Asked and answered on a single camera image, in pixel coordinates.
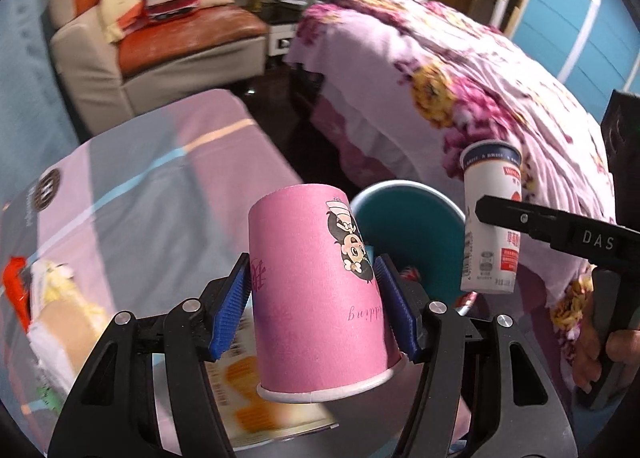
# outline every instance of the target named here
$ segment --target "cartoon character print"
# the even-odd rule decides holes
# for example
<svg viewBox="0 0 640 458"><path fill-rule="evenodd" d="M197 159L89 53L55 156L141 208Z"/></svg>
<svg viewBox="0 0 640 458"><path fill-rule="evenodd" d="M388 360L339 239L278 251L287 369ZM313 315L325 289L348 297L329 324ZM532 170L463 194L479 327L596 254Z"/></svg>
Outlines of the cartoon character print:
<svg viewBox="0 0 640 458"><path fill-rule="evenodd" d="M338 198L326 204L329 207L327 228L335 238L336 244L340 245L344 269L353 272L364 281L372 281L373 268L351 211Z"/></svg>

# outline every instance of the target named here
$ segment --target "black logo circle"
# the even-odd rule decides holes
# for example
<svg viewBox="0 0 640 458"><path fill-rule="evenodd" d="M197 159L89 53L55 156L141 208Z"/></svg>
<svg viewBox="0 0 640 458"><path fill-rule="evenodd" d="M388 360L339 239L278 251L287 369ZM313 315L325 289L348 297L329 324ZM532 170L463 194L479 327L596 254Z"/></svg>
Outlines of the black logo circle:
<svg viewBox="0 0 640 458"><path fill-rule="evenodd" d="M33 194L33 206L38 211L43 211L56 197L60 189L60 170L52 169L38 182Z"/></svg>

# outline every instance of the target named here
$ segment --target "snack bag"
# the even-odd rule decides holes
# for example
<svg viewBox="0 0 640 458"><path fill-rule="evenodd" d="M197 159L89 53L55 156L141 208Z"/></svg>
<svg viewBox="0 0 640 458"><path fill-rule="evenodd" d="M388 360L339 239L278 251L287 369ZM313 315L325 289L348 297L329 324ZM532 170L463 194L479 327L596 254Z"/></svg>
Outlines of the snack bag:
<svg viewBox="0 0 640 458"><path fill-rule="evenodd" d="M206 364L211 390L235 450L335 427L321 404L276 404L260 398L254 316L249 304L231 348Z"/></svg>
<svg viewBox="0 0 640 458"><path fill-rule="evenodd" d="M107 41L115 43L146 25L142 0L100 0L100 20Z"/></svg>

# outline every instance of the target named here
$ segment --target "yellow flower pattern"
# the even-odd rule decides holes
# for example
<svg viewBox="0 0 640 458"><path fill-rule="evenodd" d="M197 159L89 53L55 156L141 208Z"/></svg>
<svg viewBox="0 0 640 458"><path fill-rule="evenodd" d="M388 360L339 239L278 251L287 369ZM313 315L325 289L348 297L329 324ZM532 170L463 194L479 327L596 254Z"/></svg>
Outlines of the yellow flower pattern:
<svg viewBox="0 0 640 458"><path fill-rule="evenodd" d="M413 75L415 106L438 129L453 126L451 115L456 98L450 87L451 79L439 62L423 65Z"/></svg>
<svg viewBox="0 0 640 458"><path fill-rule="evenodd" d="M396 3L391 0L356 0L356 1L365 3L366 5L372 5L376 8L380 8L383 10L391 10L393 12L399 12L401 10L404 10L404 6L402 6L400 3Z"/></svg>
<svg viewBox="0 0 640 458"><path fill-rule="evenodd" d="M533 168L531 167L530 153L523 153L522 164L520 164L520 181L522 182L523 196L534 196L538 189Z"/></svg>
<svg viewBox="0 0 640 458"><path fill-rule="evenodd" d="M582 320L582 310L589 294L593 292L592 268L580 278L572 281L564 293L564 297L551 309L551 320L559 329L571 330Z"/></svg>
<svg viewBox="0 0 640 458"><path fill-rule="evenodd" d="M599 154L592 154L591 158L593 158L593 163L596 165L596 168L598 168L598 172L600 174L608 174L609 171L605 167L604 162L600 158Z"/></svg>

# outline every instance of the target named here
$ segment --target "human hand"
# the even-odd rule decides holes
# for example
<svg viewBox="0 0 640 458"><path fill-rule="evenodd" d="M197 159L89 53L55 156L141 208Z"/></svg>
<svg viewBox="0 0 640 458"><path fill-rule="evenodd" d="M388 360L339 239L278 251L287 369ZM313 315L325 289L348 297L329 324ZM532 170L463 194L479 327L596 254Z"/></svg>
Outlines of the human hand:
<svg viewBox="0 0 640 458"><path fill-rule="evenodd" d="M583 311L582 329L575 345L573 376L575 385L586 393L591 391L591 383L597 382L602 374L598 361L600 340L593 327L593 294L590 294ZM627 388L640 368L640 330L619 330L609 335L606 352L614 362L626 364L618 387Z"/></svg>

